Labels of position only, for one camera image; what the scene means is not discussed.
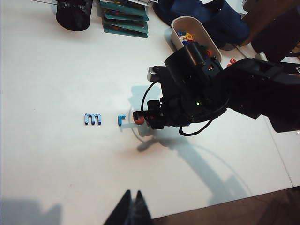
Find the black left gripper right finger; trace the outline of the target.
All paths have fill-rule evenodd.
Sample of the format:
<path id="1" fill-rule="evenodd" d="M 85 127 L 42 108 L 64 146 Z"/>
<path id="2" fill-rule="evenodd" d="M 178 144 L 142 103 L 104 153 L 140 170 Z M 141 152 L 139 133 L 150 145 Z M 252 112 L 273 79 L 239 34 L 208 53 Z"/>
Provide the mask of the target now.
<path id="1" fill-rule="evenodd" d="M 146 201 L 140 190 L 137 191 L 133 207 L 133 224 L 134 225 L 152 225 L 153 221 L 148 210 Z"/>

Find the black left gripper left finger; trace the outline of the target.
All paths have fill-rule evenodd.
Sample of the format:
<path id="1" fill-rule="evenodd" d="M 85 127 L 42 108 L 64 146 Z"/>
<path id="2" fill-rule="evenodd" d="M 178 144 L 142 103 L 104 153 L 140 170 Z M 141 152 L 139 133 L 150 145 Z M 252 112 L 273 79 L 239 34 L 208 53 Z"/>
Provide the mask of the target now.
<path id="1" fill-rule="evenodd" d="M 108 216 L 104 225 L 130 225 L 131 213 L 133 209 L 133 199 L 131 191 L 127 190 L 111 214 Z"/>

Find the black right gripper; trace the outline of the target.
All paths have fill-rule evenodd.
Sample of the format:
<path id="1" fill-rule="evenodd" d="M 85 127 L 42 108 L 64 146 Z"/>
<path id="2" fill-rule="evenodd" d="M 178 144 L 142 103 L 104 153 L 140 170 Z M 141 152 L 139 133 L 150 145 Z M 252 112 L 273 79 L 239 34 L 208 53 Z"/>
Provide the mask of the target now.
<path id="1" fill-rule="evenodd" d="M 151 86 L 159 83 L 162 97 L 159 100 L 149 100 L 147 110 L 141 104 L 141 110 L 133 112 L 133 120 L 137 125 L 144 122 L 152 129 L 165 127 L 182 127 L 195 123 L 183 108 L 183 97 L 167 69 L 149 69 L 147 74 Z"/>

